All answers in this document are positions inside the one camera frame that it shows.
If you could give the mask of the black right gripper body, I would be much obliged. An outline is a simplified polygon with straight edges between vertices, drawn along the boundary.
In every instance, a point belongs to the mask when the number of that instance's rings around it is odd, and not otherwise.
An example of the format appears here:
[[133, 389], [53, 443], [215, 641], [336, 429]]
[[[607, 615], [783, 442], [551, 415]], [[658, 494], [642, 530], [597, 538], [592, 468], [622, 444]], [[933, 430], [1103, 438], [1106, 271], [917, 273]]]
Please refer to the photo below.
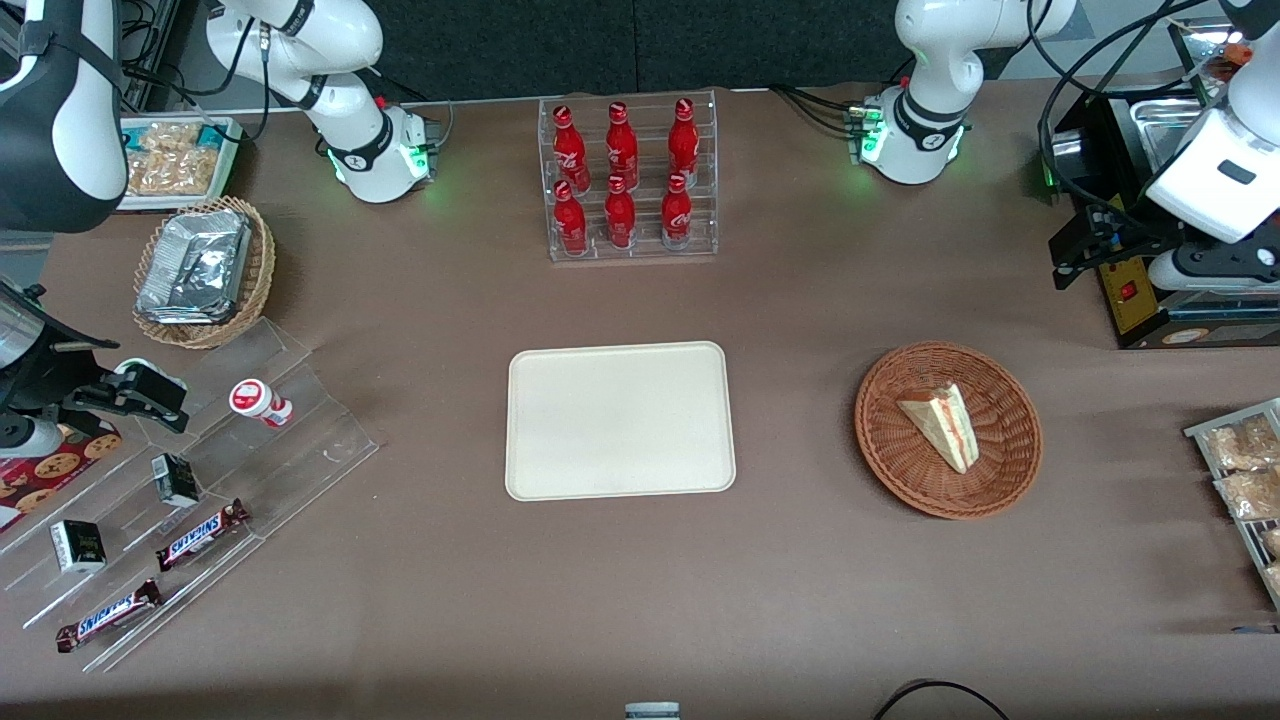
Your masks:
[[104, 370], [93, 355], [119, 348], [50, 316], [38, 302], [41, 284], [3, 283], [3, 413], [38, 416], [60, 407], [79, 387], [99, 382]]

